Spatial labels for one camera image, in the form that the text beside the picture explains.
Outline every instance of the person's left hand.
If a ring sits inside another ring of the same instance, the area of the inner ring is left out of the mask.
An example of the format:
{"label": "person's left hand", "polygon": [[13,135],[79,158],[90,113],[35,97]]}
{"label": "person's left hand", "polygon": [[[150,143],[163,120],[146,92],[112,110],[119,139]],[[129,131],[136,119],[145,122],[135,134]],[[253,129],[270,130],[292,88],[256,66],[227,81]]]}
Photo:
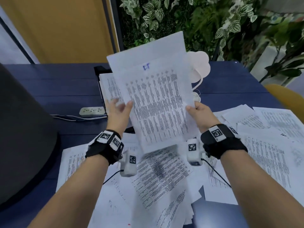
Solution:
{"label": "person's left hand", "polygon": [[123,137],[123,132],[126,130],[133,102],[129,101],[127,105],[124,103],[116,106],[118,98],[112,100],[110,103],[107,102],[108,109],[108,125],[107,130],[114,130]]}

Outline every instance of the power strip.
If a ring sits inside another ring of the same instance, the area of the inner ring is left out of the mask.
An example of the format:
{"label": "power strip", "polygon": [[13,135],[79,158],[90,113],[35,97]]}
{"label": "power strip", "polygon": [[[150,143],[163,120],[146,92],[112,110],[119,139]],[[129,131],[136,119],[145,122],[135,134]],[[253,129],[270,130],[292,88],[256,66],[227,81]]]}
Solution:
{"label": "power strip", "polygon": [[103,106],[97,107],[83,107],[80,109],[79,114],[86,118],[86,117],[97,117],[102,116],[105,114],[105,109]]}

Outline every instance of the yellow chair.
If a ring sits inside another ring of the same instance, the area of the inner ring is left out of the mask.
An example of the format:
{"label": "yellow chair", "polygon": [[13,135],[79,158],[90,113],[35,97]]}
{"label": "yellow chair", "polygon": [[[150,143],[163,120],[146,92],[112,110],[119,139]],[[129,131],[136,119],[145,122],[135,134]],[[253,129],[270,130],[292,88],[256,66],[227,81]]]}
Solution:
{"label": "yellow chair", "polygon": [[301,95],[276,84],[266,85],[265,88],[304,124],[304,98]]}

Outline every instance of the hand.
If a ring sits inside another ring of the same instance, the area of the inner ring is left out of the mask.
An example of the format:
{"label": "hand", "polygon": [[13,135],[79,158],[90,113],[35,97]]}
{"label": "hand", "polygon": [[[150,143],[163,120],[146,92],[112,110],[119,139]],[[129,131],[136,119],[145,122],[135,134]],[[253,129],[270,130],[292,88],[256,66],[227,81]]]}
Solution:
{"label": "hand", "polygon": [[197,127],[200,132],[203,133],[212,126],[220,124],[221,122],[217,119],[217,117],[212,113],[211,109],[206,105],[195,101],[195,108],[191,106],[186,106],[186,110],[195,120]]}
{"label": "hand", "polygon": [[131,109],[133,107],[133,102],[129,101],[127,105],[124,103],[116,106],[118,99],[112,100],[110,103],[107,101],[109,111],[108,113],[108,125],[107,130],[114,130],[121,137],[123,137],[123,132],[126,130]]}

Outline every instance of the yellow door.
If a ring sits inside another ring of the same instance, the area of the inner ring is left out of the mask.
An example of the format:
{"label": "yellow door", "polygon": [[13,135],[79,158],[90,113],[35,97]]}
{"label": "yellow door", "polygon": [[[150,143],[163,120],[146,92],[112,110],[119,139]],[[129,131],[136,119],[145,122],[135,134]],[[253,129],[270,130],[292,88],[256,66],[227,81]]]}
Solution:
{"label": "yellow door", "polygon": [[0,0],[40,63],[107,62],[113,53],[102,0]]}

